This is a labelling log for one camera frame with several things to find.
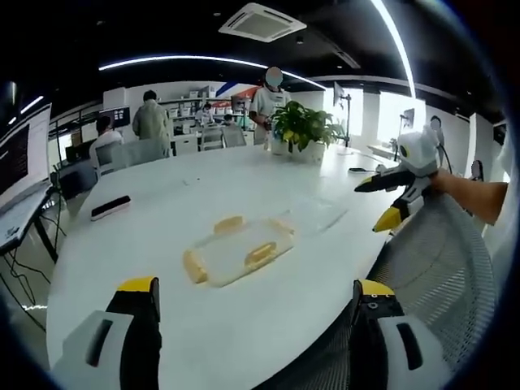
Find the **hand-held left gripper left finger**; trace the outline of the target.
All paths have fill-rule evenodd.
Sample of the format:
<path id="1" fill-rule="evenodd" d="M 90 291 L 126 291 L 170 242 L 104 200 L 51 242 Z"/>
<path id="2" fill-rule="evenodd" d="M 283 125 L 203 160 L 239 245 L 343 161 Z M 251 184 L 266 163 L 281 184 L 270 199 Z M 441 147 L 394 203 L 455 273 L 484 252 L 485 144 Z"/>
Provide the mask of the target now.
<path id="1" fill-rule="evenodd" d="M 52 376 L 61 389 L 158 389 L 160 319 L 158 277 L 125 281 L 64 340 Z"/>

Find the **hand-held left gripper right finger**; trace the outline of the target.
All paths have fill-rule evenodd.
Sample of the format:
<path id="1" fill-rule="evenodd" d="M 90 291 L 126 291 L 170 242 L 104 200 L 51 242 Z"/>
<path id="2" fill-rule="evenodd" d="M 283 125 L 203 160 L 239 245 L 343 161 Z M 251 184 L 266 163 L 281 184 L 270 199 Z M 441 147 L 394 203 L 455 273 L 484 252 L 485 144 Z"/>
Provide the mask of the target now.
<path id="1" fill-rule="evenodd" d="M 355 280 L 349 387 L 442 389 L 450 376 L 441 343 L 421 320 L 404 313 L 395 293 L 372 280 Z"/>

